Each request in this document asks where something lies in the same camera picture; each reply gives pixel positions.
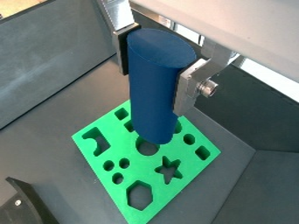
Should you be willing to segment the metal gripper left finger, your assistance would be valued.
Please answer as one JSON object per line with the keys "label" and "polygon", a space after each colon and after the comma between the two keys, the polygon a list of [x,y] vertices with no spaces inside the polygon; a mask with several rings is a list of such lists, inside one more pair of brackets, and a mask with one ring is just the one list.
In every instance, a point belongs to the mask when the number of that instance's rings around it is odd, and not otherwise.
{"label": "metal gripper left finger", "polygon": [[142,26],[135,21],[128,0],[98,0],[98,5],[112,35],[119,71],[123,75],[127,75],[127,35],[136,29],[140,29]]}

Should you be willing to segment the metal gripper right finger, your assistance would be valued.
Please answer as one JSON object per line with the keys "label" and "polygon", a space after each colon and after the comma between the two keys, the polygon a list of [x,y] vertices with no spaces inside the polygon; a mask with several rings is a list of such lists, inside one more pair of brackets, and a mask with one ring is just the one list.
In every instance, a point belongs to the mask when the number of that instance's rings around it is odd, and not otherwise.
{"label": "metal gripper right finger", "polygon": [[199,95],[211,97],[218,84],[211,77],[218,74],[239,56],[226,46],[211,39],[203,40],[202,58],[198,59],[179,74],[172,112],[182,116],[194,106]]}

